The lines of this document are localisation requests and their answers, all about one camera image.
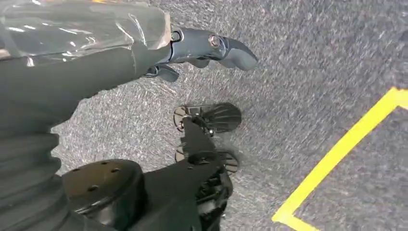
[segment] black mechanical part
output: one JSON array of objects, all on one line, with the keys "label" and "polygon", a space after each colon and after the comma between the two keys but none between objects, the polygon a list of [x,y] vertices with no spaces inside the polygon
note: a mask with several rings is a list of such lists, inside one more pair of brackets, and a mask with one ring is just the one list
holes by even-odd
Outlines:
[{"label": "black mechanical part", "polygon": [[[240,162],[232,151],[226,149],[216,149],[216,153],[221,156],[221,160],[229,175],[232,175],[239,170]],[[188,157],[188,154],[184,153],[183,146],[180,145],[177,147],[176,153],[174,154],[174,160],[178,162],[184,160],[186,157]]]},{"label": "black mechanical part", "polygon": [[183,118],[190,117],[205,133],[213,136],[215,133],[229,132],[236,129],[242,122],[242,114],[238,107],[231,103],[213,105],[180,106],[175,109],[173,122],[179,131],[184,130]]},{"label": "black mechanical part", "polygon": [[107,160],[63,175],[73,211],[129,231],[215,231],[233,191],[210,138],[184,120],[186,150],[176,164],[142,174],[129,160]]},{"label": "black mechanical part", "polygon": [[[219,229],[221,215],[216,216],[216,211],[223,212],[226,204],[218,203],[216,205],[220,207],[209,211],[206,215],[201,215],[197,195],[204,182],[222,171],[221,158],[215,153],[214,144],[198,125],[186,118],[183,123],[184,148],[195,157],[186,158],[176,164],[145,174],[145,189],[148,195],[145,216],[130,229],[131,231]],[[224,191],[232,193],[232,185]],[[219,195],[216,197],[218,199],[230,194],[217,195]]]},{"label": "black mechanical part", "polygon": [[63,174],[62,179],[72,211],[117,230],[143,215],[144,176],[133,161],[94,162]]}]

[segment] yellow floor marking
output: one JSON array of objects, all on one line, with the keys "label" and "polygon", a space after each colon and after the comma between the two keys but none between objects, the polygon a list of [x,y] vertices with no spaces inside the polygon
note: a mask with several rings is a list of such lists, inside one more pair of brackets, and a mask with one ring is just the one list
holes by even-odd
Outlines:
[{"label": "yellow floor marking", "polygon": [[278,209],[272,221],[298,231],[317,230],[294,217],[293,213],[329,172],[399,105],[408,109],[408,90],[391,88],[323,157]]}]

